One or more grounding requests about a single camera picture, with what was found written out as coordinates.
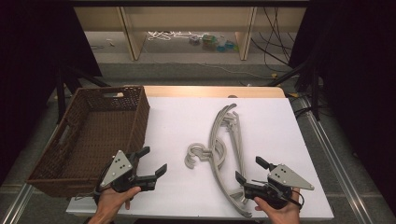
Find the hand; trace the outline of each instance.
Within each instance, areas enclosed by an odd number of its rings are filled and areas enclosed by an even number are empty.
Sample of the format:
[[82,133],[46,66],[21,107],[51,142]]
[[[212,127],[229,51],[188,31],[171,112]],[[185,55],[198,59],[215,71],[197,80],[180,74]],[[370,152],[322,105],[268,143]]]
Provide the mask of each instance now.
[[[300,189],[293,188],[291,198],[298,202]],[[285,207],[276,210],[271,207],[265,200],[255,197],[254,202],[258,206],[255,207],[256,211],[264,211],[271,219],[273,224],[299,224],[300,223],[300,209],[294,203],[288,203]]]
[[129,210],[131,207],[130,199],[132,199],[141,188],[134,187],[123,193],[117,193],[114,189],[106,189],[102,192],[98,208],[95,215],[91,218],[90,224],[105,224],[110,223],[119,212],[122,205],[125,203],[125,209]]

